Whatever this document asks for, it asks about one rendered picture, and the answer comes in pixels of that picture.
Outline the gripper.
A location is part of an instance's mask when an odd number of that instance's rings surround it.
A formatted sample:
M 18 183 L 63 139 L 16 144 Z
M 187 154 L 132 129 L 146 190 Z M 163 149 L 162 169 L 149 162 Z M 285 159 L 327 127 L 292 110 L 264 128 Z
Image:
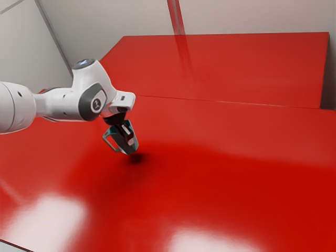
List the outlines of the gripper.
M 134 144 L 134 132 L 130 125 L 124 123 L 126 112 L 120 112 L 109 117 L 103 118 L 107 125 L 115 126 L 120 125 L 120 132 L 123 135 L 125 142 L 131 146 Z

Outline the teal faceted mug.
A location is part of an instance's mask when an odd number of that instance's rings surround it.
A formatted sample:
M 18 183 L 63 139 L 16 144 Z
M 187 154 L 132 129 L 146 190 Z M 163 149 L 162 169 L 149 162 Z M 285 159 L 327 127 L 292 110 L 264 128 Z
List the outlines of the teal faceted mug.
M 132 127 L 132 124 L 130 122 L 130 120 L 125 120 L 124 123 L 130 125 Z M 120 125 L 115 125 L 115 126 L 111 126 L 110 128 L 107 129 L 107 131 L 103 134 L 102 138 L 104 140 L 104 142 L 110 147 L 112 148 L 115 152 L 122 152 L 126 155 L 132 154 L 134 153 L 138 147 L 139 147 L 139 143 L 138 140 L 136 138 L 136 135 L 134 133 L 134 144 L 129 146 L 124 138 L 123 135 L 120 132 Z M 117 145 L 116 147 L 114 147 L 110 141 L 108 140 L 108 137 L 111 137 L 115 144 Z

